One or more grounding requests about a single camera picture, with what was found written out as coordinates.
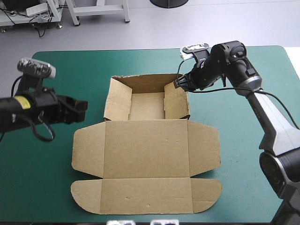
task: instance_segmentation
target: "cardboard flap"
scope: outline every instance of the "cardboard flap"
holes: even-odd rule
[[[222,192],[222,183],[216,179],[191,178],[194,213],[209,209]]]
[[[189,177],[187,120],[106,122],[104,178]]]
[[[129,120],[160,120],[165,118],[163,92],[132,94]]]
[[[101,214],[193,213],[190,178],[103,179]]]
[[[103,177],[104,150],[105,122],[77,130],[74,133],[72,167]]]
[[[102,180],[78,180],[71,185],[75,202],[84,210],[100,214]]]
[[[128,120],[131,94],[132,88],[111,78],[105,104],[104,118],[108,120]]]
[[[188,93],[175,88],[173,82],[165,86],[165,118],[180,119],[189,115]]]
[[[164,92],[164,86],[176,80],[176,74],[113,76],[113,79],[132,88],[133,94]]]
[[[187,121],[190,176],[221,165],[218,130],[204,124]]]
[[[207,210],[219,198],[215,179],[137,178],[75,181],[71,193],[97,214],[182,214]]]

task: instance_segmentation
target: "green table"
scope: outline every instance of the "green table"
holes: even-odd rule
[[[278,95],[300,121],[300,81],[284,49],[279,46],[249,47],[248,57],[264,80],[264,88]],[[258,145],[263,137],[245,98],[228,90],[190,94],[191,120],[218,128],[222,165],[198,177],[217,178],[223,192],[217,203],[192,215],[95,215],[73,200],[70,185],[75,180],[96,179],[72,169],[73,133],[102,121],[112,75],[174,73],[180,63],[178,49],[38,52],[35,59],[57,68],[46,85],[56,93],[87,100],[86,120],[53,128],[52,143],[37,140],[29,128],[9,132],[0,143],[0,221],[74,222],[155,218],[178,218],[185,222],[269,222],[280,200],[260,167]],[[188,72],[193,61],[182,66]],[[218,82],[214,88],[221,87]]]

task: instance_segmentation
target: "box lid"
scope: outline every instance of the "box lid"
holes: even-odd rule
[[[210,208],[219,198],[215,179],[145,178],[80,180],[71,193],[84,210],[96,214],[178,214]]]
[[[181,178],[219,167],[217,129],[188,120],[106,121],[74,134],[72,167],[101,178]]]

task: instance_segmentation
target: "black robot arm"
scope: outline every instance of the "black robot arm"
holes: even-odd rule
[[[53,79],[56,70],[49,63],[23,58],[18,70],[23,72],[16,94],[0,98],[0,133],[3,134],[30,126],[40,140],[50,142],[55,138],[53,123],[81,122],[85,119],[88,103],[68,96],[56,95],[53,88],[43,86],[45,78]],[[51,137],[44,137],[36,130],[44,124]]]
[[[300,224],[300,130],[293,127],[264,92],[262,79],[247,58],[246,47],[239,41],[218,44],[208,52],[207,46],[182,49],[192,54],[193,69],[174,84],[195,92],[226,78],[233,89],[245,96],[258,118],[265,135],[260,144],[264,152],[260,165],[273,190],[283,202],[271,224]]]

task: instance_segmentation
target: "box side panel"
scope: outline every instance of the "box side panel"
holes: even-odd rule
[[[103,177],[105,122],[85,127],[74,133],[72,167]]]
[[[165,118],[180,119],[189,115],[188,93],[175,88],[173,83],[165,86]]]
[[[209,209],[222,192],[222,184],[216,179],[191,179],[194,213]]]
[[[132,89],[111,79],[106,99],[104,118],[109,120],[128,120]]]
[[[84,210],[100,213],[102,180],[78,180],[71,185],[71,193],[76,203]]]
[[[132,88],[133,94],[164,92],[164,86],[176,80],[176,74],[149,74],[114,76],[114,79]]]
[[[190,178],[103,179],[101,214],[193,213]]]
[[[132,94],[129,120],[161,120],[165,118],[163,92]]]
[[[188,153],[190,176],[221,165],[218,130],[204,124],[188,121]]]
[[[104,178],[189,177],[186,120],[106,122]]]

